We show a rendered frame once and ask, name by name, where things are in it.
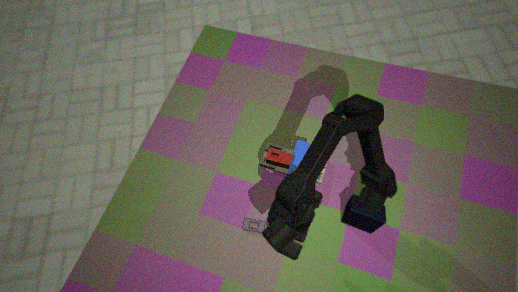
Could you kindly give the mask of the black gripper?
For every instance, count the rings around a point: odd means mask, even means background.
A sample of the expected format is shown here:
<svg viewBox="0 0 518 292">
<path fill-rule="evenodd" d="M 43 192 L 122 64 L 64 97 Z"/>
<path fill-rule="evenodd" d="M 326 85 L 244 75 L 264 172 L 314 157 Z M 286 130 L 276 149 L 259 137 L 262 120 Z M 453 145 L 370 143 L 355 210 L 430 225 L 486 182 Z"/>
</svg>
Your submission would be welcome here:
<svg viewBox="0 0 518 292">
<path fill-rule="evenodd" d="M 321 202 L 323 195 L 320 192 L 315 190 L 314 196 Z M 315 212 L 313 214 L 311 222 L 313 221 L 314 216 Z M 304 242 L 311 222 L 305 227 L 296 227 L 295 231 L 297 232 L 297 234 L 283 247 L 283 249 L 279 253 L 292 260 L 297 260 L 302 246 L 300 245 L 300 243 L 294 241 L 294 239 L 300 242 Z"/>
</svg>

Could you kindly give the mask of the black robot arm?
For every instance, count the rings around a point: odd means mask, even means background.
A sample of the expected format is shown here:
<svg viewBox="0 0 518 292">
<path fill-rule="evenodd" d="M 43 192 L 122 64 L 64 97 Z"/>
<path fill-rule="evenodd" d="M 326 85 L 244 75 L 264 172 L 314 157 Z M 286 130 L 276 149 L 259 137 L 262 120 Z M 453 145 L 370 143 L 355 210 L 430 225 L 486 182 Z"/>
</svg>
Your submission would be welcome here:
<svg viewBox="0 0 518 292">
<path fill-rule="evenodd" d="M 397 191 L 395 173 L 385 162 L 379 132 L 383 120 L 383 104 L 358 94 L 339 102 L 323 118 L 299 166 L 278 186 L 268 212 L 269 226 L 262 235 L 277 253 L 297 234 L 296 227 L 311 222 L 314 209 L 321 203 L 314 196 L 315 182 L 342 136 L 348 133 L 357 132 L 366 162 L 359 171 L 366 187 L 361 191 L 358 206 L 381 215 L 386 198 L 392 198 Z"/>
</svg>

